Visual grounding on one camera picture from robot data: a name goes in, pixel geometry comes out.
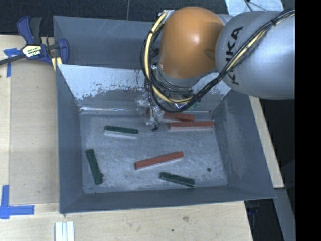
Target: yellow cable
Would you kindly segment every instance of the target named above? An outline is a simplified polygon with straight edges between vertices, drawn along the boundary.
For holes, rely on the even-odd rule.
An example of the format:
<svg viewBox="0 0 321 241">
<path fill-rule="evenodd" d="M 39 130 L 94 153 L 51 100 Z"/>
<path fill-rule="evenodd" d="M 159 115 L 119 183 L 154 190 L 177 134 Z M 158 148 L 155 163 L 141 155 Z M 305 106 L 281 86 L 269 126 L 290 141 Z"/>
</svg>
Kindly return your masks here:
<svg viewBox="0 0 321 241">
<path fill-rule="evenodd" d="M 158 26 L 161 24 L 162 20 L 165 18 L 167 13 L 163 13 L 158 20 L 155 22 L 154 26 L 151 29 L 151 33 L 149 33 L 147 40 L 146 40 L 146 45 L 145 45 L 145 55 L 144 55 L 144 66 L 145 66 L 145 71 L 146 71 L 146 76 L 147 78 L 150 80 L 149 77 L 149 66 L 148 66 L 148 53 L 149 53 L 149 46 L 150 46 L 150 42 L 151 39 L 154 35 L 154 32 L 157 30 Z M 182 99 L 182 100 L 169 100 L 166 96 L 164 96 L 156 87 L 152 86 L 153 91 L 155 92 L 155 94 L 160 97 L 161 99 L 163 99 L 166 102 L 169 103 L 186 103 L 188 101 L 190 101 L 192 99 L 192 97 L 186 98 L 186 99 Z"/>
</svg>

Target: table surface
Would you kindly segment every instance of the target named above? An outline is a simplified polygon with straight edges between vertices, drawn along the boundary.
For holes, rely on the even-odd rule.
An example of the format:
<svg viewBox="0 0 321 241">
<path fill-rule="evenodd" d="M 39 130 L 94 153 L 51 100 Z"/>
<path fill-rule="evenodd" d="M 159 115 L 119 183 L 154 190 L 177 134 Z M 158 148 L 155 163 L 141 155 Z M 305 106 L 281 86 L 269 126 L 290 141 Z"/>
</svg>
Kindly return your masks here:
<svg viewBox="0 0 321 241">
<path fill-rule="evenodd" d="M 19 49 L 23 45 L 24 40 L 20 36 L 0 35 L 0 60 L 6 58 L 4 49 L 14 47 Z M 20 75 L 20 78 L 24 78 L 20 79 L 21 82 L 18 85 L 20 91 L 16 88 L 11 89 L 11 78 L 15 78 L 15 73 L 19 73 L 20 70 L 23 74 L 23 70 L 27 72 L 32 69 L 31 80 L 28 74 Z M 57 150 L 57 147 L 52 146 L 57 142 L 56 125 L 53 124 L 57 119 L 51 107 L 56 106 L 54 85 L 51 83 L 54 74 L 51 71 L 54 70 L 50 65 L 22 59 L 12 63 L 13 75 L 7 78 L 7 65 L 0 66 L 0 188 L 10 183 L 10 204 L 13 200 L 13 204 L 29 204 L 26 202 L 29 199 L 36 201 L 34 215 L 11 216 L 8 220 L 0 219 L 0 240 L 54 240 L 54 225 L 58 221 L 74 221 L 76 241 L 253 240 L 244 202 L 60 214 L 56 192 L 59 182 L 58 153 L 52 152 Z M 28 122 L 30 120 L 28 115 L 33 114 L 27 113 L 30 109 L 28 106 L 15 105 L 16 112 L 11 111 L 11 104 L 17 98 L 15 96 L 12 99 L 13 94 L 17 94 L 20 101 L 25 98 L 24 103 L 27 105 L 36 101 L 43 103 L 35 108 L 37 124 Z M 251 97 L 250 101 L 273 186 L 284 187 L 259 99 Z M 51 111 L 49 120 L 46 116 L 48 111 Z M 28 133 L 34 140 L 33 146 L 10 143 L 10 130 L 15 128 L 17 122 L 31 128 Z M 48 127 L 50 131 L 43 132 L 43 129 Z M 41 134 L 35 135 L 39 130 L 42 131 Z M 54 137 L 53 140 L 46 139 L 50 135 Z M 41 149 L 46 146 L 44 142 L 51 144 L 49 146 L 51 152 L 44 153 Z M 23 150 L 25 153 L 17 153 L 17 150 Z M 48 176 L 45 178 L 46 181 L 41 180 L 40 174 Z"/>
</svg>

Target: blue clamp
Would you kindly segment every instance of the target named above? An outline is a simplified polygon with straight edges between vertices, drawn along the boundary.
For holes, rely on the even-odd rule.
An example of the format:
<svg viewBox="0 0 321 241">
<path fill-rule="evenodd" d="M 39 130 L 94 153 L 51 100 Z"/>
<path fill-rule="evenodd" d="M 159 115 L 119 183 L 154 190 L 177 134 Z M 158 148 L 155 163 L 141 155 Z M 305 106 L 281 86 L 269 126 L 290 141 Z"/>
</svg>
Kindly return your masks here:
<svg viewBox="0 0 321 241">
<path fill-rule="evenodd" d="M 34 205 L 9 206 L 9 185 L 2 187 L 0 219 L 9 219 L 14 215 L 32 215 L 34 210 Z"/>
<path fill-rule="evenodd" d="M 41 54 L 37 56 L 26 56 L 28 60 L 39 60 L 52 65 L 52 56 L 49 54 L 49 50 L 52 46 L 46 46 L 41 44 L 41 38 L 39 36 L 39 25 L 42 18 L 31 18 L 30 16 L 24 16 L 17 21 L 17 29 L 26 42 L 26 45 L 39 45 L 41 47 Z M 58 40 L 59 46 L 54 48 L 60 48 L 60 58 L 65 64 L 69 59 L 69 47 L 66 39 Z"/>
<path fill-rule="evenodd" d="M 11 63 L 23 58 L 28 60 L 38 60 L 52 65 L 53 57 L 50 55 L 49 51 L 53 49 L 60 49 L 56 51 L 56 55 L 59 54 L 61 61 L 66 64 L 69 59 L 69 47 L 66 39 L 59 39 L 57 44 L 47 45 L 41 43 L 41 38 L 39 36 L 39 25 L 42 18 L 30 18 L 29 16 L 25 16 L 18 20 L 17 29 L 26 42 L 26 45 L 20 50 L 19 54 L 16 54 L 12 57 L 12 49 L 8 49 L 9 52 L 7 54 L 8 58 L 4 60 L 0 60 L 0 65 Z M 8 66 L 7 76 L 11 74 L 11 65 Z"/>
</svg>

